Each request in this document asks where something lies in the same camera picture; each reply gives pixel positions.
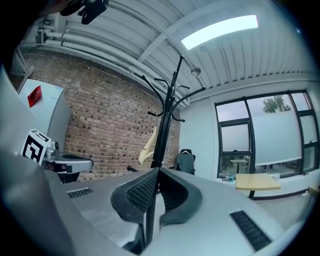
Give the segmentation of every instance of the fluorescent light panel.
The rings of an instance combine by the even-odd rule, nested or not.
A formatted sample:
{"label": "fluorescent light panel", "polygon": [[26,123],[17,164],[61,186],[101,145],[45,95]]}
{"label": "fluorescent light panel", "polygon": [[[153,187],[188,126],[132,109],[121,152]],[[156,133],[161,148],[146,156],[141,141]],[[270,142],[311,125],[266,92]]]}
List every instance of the fluorescent light panel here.
{"label": "fluorescent light panel", "polygon": [[257,27],[258,22],[256,15],[241,16],[204,27],[203,29],[187,36],[181,42],[188,50],[190,50],[210,39],[236,31],[256,29]]}

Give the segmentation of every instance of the tree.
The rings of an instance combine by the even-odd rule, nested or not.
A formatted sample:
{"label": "tree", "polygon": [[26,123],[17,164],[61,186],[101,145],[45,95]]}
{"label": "tree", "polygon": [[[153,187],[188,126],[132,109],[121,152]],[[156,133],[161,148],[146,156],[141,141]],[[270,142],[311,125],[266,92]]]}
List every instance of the tree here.
{"label": "tree", "polygon": [[291,107],[284,103],[282,95],[276,95],[273,97],[268,97],[263,100],[264,107],[262,108],[265,113],[275,113],[277,110],[279,112],[290,111]]}

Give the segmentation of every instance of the wall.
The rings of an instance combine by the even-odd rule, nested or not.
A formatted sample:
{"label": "wall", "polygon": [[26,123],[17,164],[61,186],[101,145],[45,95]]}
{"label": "wall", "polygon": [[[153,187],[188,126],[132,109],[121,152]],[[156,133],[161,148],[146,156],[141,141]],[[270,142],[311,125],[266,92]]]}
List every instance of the wall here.
{"label": "wall", "polygon": [[[77,57],[29,51],[24,52],[24,58],[34,66],[31,79],[64,88],[64,97],[72,108],[64,151],[94,161],[93,170],[81,173],[79,180],[123,175],[129,165],[137,170],[151,166],[151,157],[142,166],[138,157],[154,125],[160,123],[160,118],[147,114],[161,112],[161,103],[153,92],[111,69]],[[164,167],[174,165],[179,136],[180,123],[172,120]]]}
{"label": "wall", "polygon": [[195,175],[208,180],[213,175],[214,133],[209,98],[196,102],[181,111],[185,122],[180,128],[180,150],[191,149],[195,155]]}
{"label": "wall", "polygon": [[[206,158],[203,158],[202,160],[207,163],[197,163],[198,159],[196,159],[195,165],[198,164],[198,166],[196,165],[196,175],[209,180],[223,182],[228,186],[236,187],[235,182],[225,182],[222,181],[222,179],[217,178],[219,164],[219,135],[217,115],[214,107],[215,103],[260,94],[302,89],[307,89],[314,105],[318,125],[320,125],[320,84],[311,81],[276,82],[234,89],[228,92],[220,91],[217,92],[216,95],[194,101],[188,108],[183,109],[181,111],[181,117],[186,119],[186,122],[181,124],[180,149],[188,145],[189,148],[192,149],[192,152],[194,152],[194,149],[196,150],[195,155],[197,158],[199,155],[206,155]],[[257,192],[255,196],[268,197],[285,195],[307,189],[308,186],[315,186],[320,183],[320,170],[309,172],[306,176],[297,175],[281,178],[279,183],[281,183],[280,190],[260,191]]]}

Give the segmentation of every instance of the corrugated metal ceiling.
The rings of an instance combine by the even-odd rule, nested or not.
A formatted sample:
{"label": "corrugated metal ceiling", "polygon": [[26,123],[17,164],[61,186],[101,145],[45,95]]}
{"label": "corrugated metal ceiling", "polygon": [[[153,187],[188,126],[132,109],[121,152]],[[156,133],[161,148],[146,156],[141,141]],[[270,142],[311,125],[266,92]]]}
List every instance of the corrugated metal ceiling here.
{"label": "corrugated metal ceiling", "polygon": [[[223,35],[191,50],[181,43],[199,29],[245,15],[256,15],[259,28]],[[55,15],[46,19],[54,24]],[[184,55],[177,83],[190,86],[189,91],[274,74],[317,72],[297,29],[263,0],[112,0],[89,25],[74,14],[66,18],[66,28],[69,34],[121,50],[169,81],[179,54]],[[191,75],[193,67],[201,69],[199,76]]]}

